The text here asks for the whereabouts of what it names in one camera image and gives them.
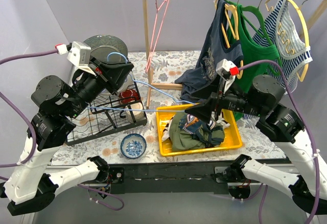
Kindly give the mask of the black white striped tank top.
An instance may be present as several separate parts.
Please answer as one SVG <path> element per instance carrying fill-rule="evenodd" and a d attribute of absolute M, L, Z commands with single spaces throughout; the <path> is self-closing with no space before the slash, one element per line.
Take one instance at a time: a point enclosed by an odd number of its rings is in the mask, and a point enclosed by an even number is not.
<path fill-rule="evenodd" d="M 172 118 L 169 120 L 169 122 L 166 124 L 166 126 L 163 129 L 162 132 L 162 137 L 161 137 L 161 141 L 165 141 L 167 140 L 170 136 L 169 136 L 169 130 L 170 130 L 170 125 L 172 122 Z M 220 118 L 218 121 L 216 121 L 216 125 L 219 125 L 220 127 L 222 127 L 223 129 L 226 129 L 228 127 L 230 127 L 230 124 L 224 120 L 223 118 Z"/>

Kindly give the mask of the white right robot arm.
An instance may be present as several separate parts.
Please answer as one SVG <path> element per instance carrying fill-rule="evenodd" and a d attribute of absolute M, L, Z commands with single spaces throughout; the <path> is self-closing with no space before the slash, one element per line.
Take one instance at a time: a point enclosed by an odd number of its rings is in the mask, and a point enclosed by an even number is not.
<path fill-rule="evenodd" d="M 235 84 L 226 92 L 218 90 L 204 102 L 186 109 L 186 113 L 207 123 L 212 112 L 240 111 L 258 116 L 256 127 L 289 158 L 298 173 L 286 173 L 259 163 L 250 156 L 239 155 L 215 177 L 222 181 L 254 180 L 289 196 L 303 211 L 326 214 L 326 162 L 318 157 L 316 174 L 312 145 L 302 119 L 290 108 L 279 103 L 284 88 L 269 75 L 258 75 L 247 93 Z"/>

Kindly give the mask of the olive green tank top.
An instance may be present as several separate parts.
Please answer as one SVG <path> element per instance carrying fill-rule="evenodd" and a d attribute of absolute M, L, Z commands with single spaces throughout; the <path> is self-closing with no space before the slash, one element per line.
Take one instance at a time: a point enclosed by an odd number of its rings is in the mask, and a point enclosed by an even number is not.
<path fill-rule="evenodd" d="M 224 141 L 224 129 L 211 120 L 208 124 L 185 112 L 172 117 L 169 138 L 172 151 L 218 147 Z"/>

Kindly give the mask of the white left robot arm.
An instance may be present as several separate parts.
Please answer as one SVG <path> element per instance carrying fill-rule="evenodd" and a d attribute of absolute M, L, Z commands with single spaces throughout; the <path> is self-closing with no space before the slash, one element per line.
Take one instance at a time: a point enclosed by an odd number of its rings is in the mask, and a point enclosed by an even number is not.
<path fill-rule="evenodd" d="M 72 122 L 104 90 L 117 91 L 133 69 L 122 63 L 90 61 L 91 73 L 78 71 L 73 84 L 57 76 L 40 80 L 32 94 L 39 111 L 29 122 L 20 161 L 10 178 L 1 184 L 1 197 L 9 200 L 11 215 L 35 213 L 46 208 L 61 192 L 87 181 L 110 184 L 114 172 L 106 161 L 94 156 L 85 163 L 57 173 L 46 173 L 53 155 L 74 130 Z"/>

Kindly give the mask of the pink wire hanger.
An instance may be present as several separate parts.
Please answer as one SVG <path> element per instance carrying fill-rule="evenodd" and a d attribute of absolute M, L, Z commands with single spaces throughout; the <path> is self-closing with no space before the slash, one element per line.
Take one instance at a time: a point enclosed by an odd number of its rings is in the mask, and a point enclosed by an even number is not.
<path fill-rule="evenodd" d="M 147 57 L 147 65 L 146 65 L 146 73 L 149 72 L 150 67 L 151 67 L 151 62 L 153 59 L 153 55 L 156 50 L 156 46 L 161 34 L 161 29 L 164 23 L 164 19 L 166 16 L 166 12 L 169 6 L 170 0 L 163 0 L 161 4 L 158 3 L 158 0 L 155 0 L 155 8 L 156 8 L 156 14 L 155 14 L 155 19 L 154 19 L 154 25 L 153 25 L 153 31 L 152 31 L 152 36 L 151 36 L 151 42 L 150 42 L 150 47 L 149 47 L 149 56 Z M 162 19 L 160 22 L 160 25 L 158 25 L 158 17 L 159 17 L 159 12 L 162 9 L 162 7 L 165 6 L 165 10 L 162 15 Z"/>

